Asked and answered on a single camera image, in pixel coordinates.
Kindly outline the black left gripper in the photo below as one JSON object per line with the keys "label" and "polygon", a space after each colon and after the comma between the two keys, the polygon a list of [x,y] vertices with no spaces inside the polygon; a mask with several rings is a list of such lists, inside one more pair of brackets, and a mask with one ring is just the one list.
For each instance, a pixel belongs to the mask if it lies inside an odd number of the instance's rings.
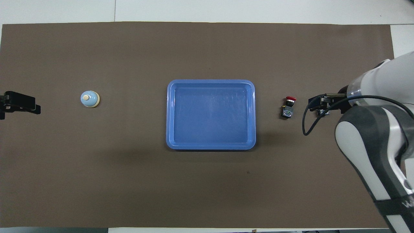
{"label": "black left gripper", "polygon": [[0,120],[5,119],[6,112],[30,112],[41,114],[41,106],[36,105],[35,97],[14,91],[6,91],[1,95]]}

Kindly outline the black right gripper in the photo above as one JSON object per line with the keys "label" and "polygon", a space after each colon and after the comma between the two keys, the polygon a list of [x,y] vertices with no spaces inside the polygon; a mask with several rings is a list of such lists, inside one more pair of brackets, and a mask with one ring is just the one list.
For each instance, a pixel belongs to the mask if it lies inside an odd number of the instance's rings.
{"label": "black right gripper", "polygon": [[349,110],[349,102],[346,94],[324,94],[321,98],[320,95],[309,98],[308,110],[313,112],[315,110],[326,111],[340,110],[341,113],[345,113]]}

